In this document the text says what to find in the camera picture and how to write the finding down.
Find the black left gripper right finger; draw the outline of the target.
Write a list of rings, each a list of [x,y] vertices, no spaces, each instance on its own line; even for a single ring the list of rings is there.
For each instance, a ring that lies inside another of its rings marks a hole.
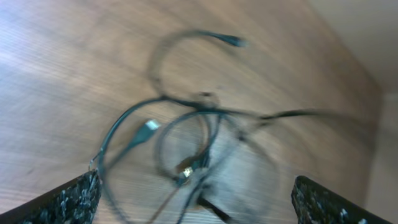
[[[295,178],[291,199],[299,224],[388,223],[304,175]]]

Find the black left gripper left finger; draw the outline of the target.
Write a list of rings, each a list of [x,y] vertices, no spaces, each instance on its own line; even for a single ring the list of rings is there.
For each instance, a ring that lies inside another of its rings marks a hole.
[[[97,170],[90,170],[12,210],[1,223],[92,223],[101,198]]]

